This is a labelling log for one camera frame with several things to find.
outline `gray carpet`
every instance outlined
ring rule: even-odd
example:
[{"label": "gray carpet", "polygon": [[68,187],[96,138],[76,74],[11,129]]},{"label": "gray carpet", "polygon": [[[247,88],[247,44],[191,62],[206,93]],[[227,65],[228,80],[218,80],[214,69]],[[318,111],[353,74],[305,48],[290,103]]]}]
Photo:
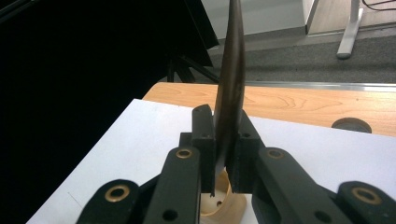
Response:
[{"label": "gray carpet", "polygon": [[[247,81],[396,83],[396,35],[357,40],[351,58],[335,56],[339,42],[246,52]],[[219,74],[222,55],[212,55]],[[198,83],[210,83],[197,75]]]}]

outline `floor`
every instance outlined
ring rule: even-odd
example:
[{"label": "floor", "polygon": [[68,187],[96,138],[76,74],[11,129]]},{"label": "floor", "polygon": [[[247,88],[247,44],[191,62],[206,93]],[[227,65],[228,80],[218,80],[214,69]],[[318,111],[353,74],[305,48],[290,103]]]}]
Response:
[{"label": "floor", "polygon": [[[331,2],[330,0],[319,1],[319,4],[322,3],[317,7],[319,11],[327,8],[323,7],[325,6],[323,3]],[[348,7],[344,10],[347,12],[350,10],[350,0],[344,1],[348,2],[344,6]],[[363,18],[366,20],[370,18],[369,15],[378,19],[382,17],[381,15],[389,14],[387,11],[373,12],[371,9],[365,12]],[[396,83],[394,63],[396,16],[394,19],[394,25],[381,23],[369,29],[359,29],[353,56],[345,61],[338,60],[335,54],[346,24],[344,27],[340,26],[338,32],[329,31],[316,35],[307,35],[304,27],[245,35],[246,79],[256,82]],[[220,73],[224,51],[224,40],[219,42],[219,46],[208,50],[214,65],[213,68],[208,67],[208,69],[216,75]],[[196,82],[212,83],[208,78],[191,70]]]},{"label": "floor", "polygon": [[[379,3],[384,0],[366,0],[367,4]],[[342,32],[345,30],[350,14],[350,0],[318,0],[309,34],[327,34]],[[361,19],[361,29],[371,29],[375,27],[396,26],[396,10],[374,11],[361,2],[363,16]],[[374,8],[396,8],[396,2],[373,6]]]}]

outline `screw hole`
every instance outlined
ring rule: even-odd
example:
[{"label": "screw hole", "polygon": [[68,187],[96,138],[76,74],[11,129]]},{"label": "screw hole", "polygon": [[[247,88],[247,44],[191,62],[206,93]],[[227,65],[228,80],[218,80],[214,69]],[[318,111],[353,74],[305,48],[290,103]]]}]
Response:
[{"label": "screw hole", "polygon": [[322,212],[322,211],[315,212],[315,217],[324,223],[332,222],[332,218],[329,215],[327,215],[325,212]]},{"label": "screw hole", "polygon": [[267,155],[273,159],[281,159],[283,158],[283,153],[276,149],[270,149],[267,151]]},{"label": "screw hole", "polygon": [[108,189],[105,198],[108,202],[117,203],[125,199],[129,195],[129,188],[126,185],[117,185]]},{"label": "screw hole", "polygon": [[163,212],[163,220],[173,221],[175,219],[177,219],[177,211],[170,209]]},{"label": "screw hole", "polygon": [[110,195],[112,197],[120,197],[125,191],[123,189],[114,189],[111,191]]},{"label": "screw hole", "polygon": [[352,194],[362,202],[370,204],[381,204],[381,198],[372,190],[365,188],[354,188]]},{"label": "screw hole", "polygon": [[181,159],[187,159],[192,155],[192,151],[189,149],[181,149],[179,150],[176,155]]}]

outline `metal stand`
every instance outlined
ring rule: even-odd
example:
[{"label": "metal stand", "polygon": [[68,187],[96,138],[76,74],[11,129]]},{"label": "metal stand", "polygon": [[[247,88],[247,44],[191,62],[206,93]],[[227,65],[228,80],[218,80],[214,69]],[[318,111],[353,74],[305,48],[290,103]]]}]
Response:
[{"label": "metal stand", "polygon": [[337,52],[338,59],[348,59],[352,54],[353,44],[361,24],[361,16],[363,8],[359,8],[360,0],[352,0],[350,7],[349,23],[341,40],[340,47]]}]

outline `chair leg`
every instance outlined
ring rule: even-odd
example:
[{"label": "chair leg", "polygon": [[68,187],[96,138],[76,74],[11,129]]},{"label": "chair leg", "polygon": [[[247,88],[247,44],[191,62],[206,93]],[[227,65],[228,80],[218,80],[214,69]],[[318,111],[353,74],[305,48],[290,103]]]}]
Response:
[{"label": "chair leg", "polygon": [[359,3],[360,0],[351,0],[349,23],[344,31],[343,39],[337,52],[338,59],[348,59],[352,54],[363,14],[363,8],[359,8]]},{"label": "chair leg", "polygon": [[167,82],[175,82],[175,65],[172,59],[168,63]]},{"label": "chair leg", "polygon": [[182,82],[186,83],[193,83],[195,82],[195,77],[192,74],[190,68],[183,63],[177,62],[176,63],[176,72],[180,77]]},{"label": "chair leg", "polygon": [[190,58],[186,56],[181,56],[178,57],[184,64],[187,66],[192,67],[195,69],[197,72],[201,73],[205,77],[209,78],[210,80],[214,81],[215,83],[219,83],[219,77],[216,76],[215,74],[211,73],[209,70],[201,66],[200,64],[196,63],[195,61],[191,60]]}]

